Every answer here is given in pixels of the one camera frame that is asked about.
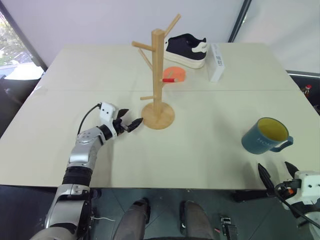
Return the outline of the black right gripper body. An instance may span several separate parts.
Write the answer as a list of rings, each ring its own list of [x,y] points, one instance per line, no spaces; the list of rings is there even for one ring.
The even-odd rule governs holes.
[[[274,187],[274,194],[280,201],[301,201],[301,179],[287,180]]]

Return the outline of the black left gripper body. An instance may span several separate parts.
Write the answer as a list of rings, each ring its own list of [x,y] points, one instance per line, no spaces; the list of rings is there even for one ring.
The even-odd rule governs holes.
[[[120,136],[124,132],[129,132],[128,126],[123,123],[123,120],[121,118],[113,120],[112,125],[117,136]]]

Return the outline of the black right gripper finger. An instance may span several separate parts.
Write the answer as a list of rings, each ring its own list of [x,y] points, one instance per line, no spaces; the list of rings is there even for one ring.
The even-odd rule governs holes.
[[[267,169],[263,167],[260,163],[258,163],[258,174],[259,177],[264,184],[266,190],[260,191],[258,194],[259,197],[271,197],[275,195],[275,186],[271,181],[271,176]]]
[[[298,168],[288,161],[285,161],[284,163],[285,163],[285,166],[286,166],[287,171],[289,172],[290,176],[293,179],[297,179],[298,177],[296,176],[296,173],[299,171]]]

